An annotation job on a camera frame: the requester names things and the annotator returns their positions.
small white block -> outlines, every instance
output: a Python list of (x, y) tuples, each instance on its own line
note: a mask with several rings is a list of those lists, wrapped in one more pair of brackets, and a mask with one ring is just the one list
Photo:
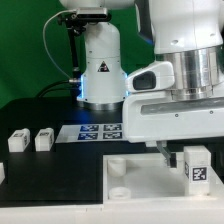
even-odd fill
[(54, 143), (54, 130), (52, 128), (41, 129), (35, 138), (36, 151), (50, 151)]
[(8, 139), (10, 152), (23, 152), (30, 143), (30, 131), (28, 129), (16, 130)]
[(185, 195), (209, 195), (211, 153), (204, 146), (184, 147)]
[(0, 184), (5, 179), (5, 172), (4, 172), (4, 166), (3, 163), (0, 163)]

black tabletop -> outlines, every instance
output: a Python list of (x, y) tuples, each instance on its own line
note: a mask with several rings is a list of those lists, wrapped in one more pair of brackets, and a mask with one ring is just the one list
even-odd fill
[[(51, 127), (57, 137), (62, 125), (122, 122), (122, 109), (90, 111), (70, 98), (29, 98), (0, 110), (0, 162), (6, 178), (0, 185), (0, 207), (103, 203), (103, 155), (145, 153), (144, 143), (56, 143), (50, 152), (35, 152), (38, 131)], [(7, 139), (18, 129), (31, 131), (23, 153), (9, 153)], [(223, 138), (169, 142), (172, 151), (204, 144), (212, 152), (213, 168), (224, 176)]]

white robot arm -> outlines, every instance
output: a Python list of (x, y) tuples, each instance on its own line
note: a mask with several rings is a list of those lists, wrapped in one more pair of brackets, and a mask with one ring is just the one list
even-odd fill
[(154, 38), (156, 61), (126, 80), (132, 92), (123, 107), (128, 140), (156, 146), (223, 136), (224, 2), (139, 0), (136, 8), (139, 30)]
[[(126, 8), (134, 0), (60, 0), (75, 11), (74, 16), (107, 16), (108, 9)], [(85, 26), (86, 71), (82, 75), (82, 92), (77, 98), (80, 106), (94, 110), (121, 107), (127, 96), (126, 73), (121, 68), (120, 34), (108, 22), (91, 22)]]

metal cylinder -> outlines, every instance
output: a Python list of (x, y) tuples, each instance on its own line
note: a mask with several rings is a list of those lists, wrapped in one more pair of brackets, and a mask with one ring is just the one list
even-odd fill
[(196, 100), (212, 96), (212, 87), (223, 80), (222, 47), (156, 55), (157, 61), (173, 65), (173, 100)]

white cable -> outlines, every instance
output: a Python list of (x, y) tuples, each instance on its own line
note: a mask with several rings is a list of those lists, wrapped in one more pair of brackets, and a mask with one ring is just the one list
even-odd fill
[(62, 14), (62, 13), (68, 13), (68, 12), (74, 12), (75, 10), (64, 10), (64, 11), (61, 11), (61, 12), (58, 12), (57, 14), (55, 14), (54, 16), (52, 16), (50, 19), (47, 20), (47, 22), (45, 23), (44, 25), (44, 28), (43, 28), (43, 42), (44, 42), (44, 48), (47, 52), (47, 55), (48, 57), (50, 58), (51, 62), (54, 64), (54, 66), (63, 74), (65, 75), (66, 77), (68, 77), (69, 79), (71, 78), (65, 71), (63, 71), (60, 66), (55, 62), (55, 60), (53, 59), (53, 57), (51, 56), (49, 50), (48, 50), (48, 47), (47, 47), (47, 42), (46, 42), (46, 29), (47, 29), (47, 26), (49, 25), (49, 23), (55, 18), (57, 17), (58, 15)]

